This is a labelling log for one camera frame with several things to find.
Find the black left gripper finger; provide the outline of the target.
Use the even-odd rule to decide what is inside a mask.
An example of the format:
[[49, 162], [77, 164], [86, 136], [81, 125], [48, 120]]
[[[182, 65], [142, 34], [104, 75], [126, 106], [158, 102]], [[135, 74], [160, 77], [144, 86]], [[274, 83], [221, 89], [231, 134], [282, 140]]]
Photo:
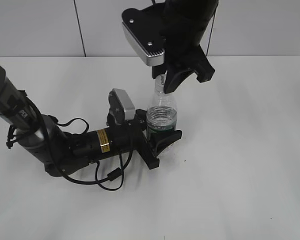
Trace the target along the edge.
[[135, 111], [137, 116], [137, 121], [142, 130], [147, 129], [147, 111], [144, 109], [137, 109]]
[[150, 136], [150, 146], [155, 157], [158, 157], [166, 148], [182, 138], [181, 130], [160, 131]]

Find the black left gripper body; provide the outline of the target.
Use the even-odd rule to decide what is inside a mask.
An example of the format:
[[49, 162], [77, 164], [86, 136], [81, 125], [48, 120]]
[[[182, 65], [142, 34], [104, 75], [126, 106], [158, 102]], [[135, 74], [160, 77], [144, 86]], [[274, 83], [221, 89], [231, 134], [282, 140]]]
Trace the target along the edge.
[[139, 126], [137, 116], [122, 125], [116, 125], [112, 116], [107, 117], [108, 127], [104, 129], [109, 151], [102, 152], [101, 141], [96, 131], [91, 131], [91, 141], [88, 144], [88, 157], [91, 160], [103, 160], [120, 153], [137, 151], [147, 167], [152, 170], [158, 168], [160, 160], [154, 156], [152, 148], [147, 141], [141, 127]]

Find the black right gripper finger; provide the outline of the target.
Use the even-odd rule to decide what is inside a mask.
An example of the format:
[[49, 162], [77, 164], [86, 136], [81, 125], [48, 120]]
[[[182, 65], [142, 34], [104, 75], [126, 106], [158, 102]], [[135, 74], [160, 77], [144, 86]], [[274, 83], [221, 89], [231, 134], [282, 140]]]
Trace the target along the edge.
[[167, 65], [161, 64], [153, 66], [151, 70], [151, 76], [153, 79], [156, 79], [160, 75], [165, 75], [167, 73]]
[[173, 93], [181, 85], [181, 83], [193, 73], [194, 71], [187, 67], [168, 66], [163, 87], [164, 93]]

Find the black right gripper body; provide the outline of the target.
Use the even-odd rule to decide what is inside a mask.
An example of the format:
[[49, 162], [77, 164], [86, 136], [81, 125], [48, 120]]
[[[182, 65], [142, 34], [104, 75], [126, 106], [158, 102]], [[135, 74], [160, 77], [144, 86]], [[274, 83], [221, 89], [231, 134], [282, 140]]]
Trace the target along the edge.
[[164, 39], [164, 64], [167, 69], [168, 66], [192, 69], [200, 83], [212, 79], [215, 69], [201, 47], [201, 40], [211, 18], [212, 14], [200, 17], [180, 14], [162, 16], [163, 27], [160, 34]]

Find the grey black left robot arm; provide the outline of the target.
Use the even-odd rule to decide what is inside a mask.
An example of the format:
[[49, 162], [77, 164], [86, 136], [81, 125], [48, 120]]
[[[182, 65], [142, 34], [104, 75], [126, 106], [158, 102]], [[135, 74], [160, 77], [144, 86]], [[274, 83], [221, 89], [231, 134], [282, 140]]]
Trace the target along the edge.
[[114, 88], [108, 95], [107, 127], [82, 133], [61, 130], [52, 115], [40, 113], [23, 90], [18, 90], [0, 66], [0, 117], [9, 124], [6, 146], [19, 144], [43, 163], [52, 177], [68, 177], [101, 160], [138, 152], [149, 169], [160, 165], [159, 154], [182, 137], [180, 130], [144, 135], [143, 109], [135, 109], [127, 92]]

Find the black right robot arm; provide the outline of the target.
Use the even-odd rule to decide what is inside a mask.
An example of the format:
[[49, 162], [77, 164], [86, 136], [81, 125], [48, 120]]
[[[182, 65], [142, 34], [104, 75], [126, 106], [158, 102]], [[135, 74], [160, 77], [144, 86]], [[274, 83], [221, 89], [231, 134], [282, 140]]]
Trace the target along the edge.
[[207, 26], [219, 5], [217, 0], [167, 0], [163, 8], [164, 63], [153, 67], [152, 77], [165, 74], [163, 91], [173, 93], [190, 75], [210, 81], [215, 69], [201, 47]]

